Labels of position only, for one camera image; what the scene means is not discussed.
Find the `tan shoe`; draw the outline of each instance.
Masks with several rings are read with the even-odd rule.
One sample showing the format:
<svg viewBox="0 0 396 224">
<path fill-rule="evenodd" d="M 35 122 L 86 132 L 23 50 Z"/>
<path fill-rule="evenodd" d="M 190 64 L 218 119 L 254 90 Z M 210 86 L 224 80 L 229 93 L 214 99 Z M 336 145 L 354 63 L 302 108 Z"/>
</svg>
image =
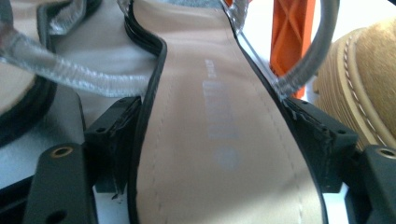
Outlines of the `tan shoe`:
<svg viewBox="0 0 396 224">
<path fill-rule="evenodd" d="M 396 147 L 396 18 L 332 44 L 318 71 L 315 105 L 358 133 L 359 148 Z"/>
</svg>

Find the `insole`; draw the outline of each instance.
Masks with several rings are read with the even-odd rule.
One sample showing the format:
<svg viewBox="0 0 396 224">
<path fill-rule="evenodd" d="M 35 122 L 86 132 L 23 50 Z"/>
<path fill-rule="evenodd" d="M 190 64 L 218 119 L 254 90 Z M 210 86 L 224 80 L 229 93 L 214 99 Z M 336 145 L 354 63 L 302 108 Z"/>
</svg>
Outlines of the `insole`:
<svg viewBox="0 0 396 224">
<path fill-rule="evenodd" d="M 225 13 L 133 9 L 167 44 L 138 168 L 140 223 L 321 223 L 301 151 Z"/>
</svg>

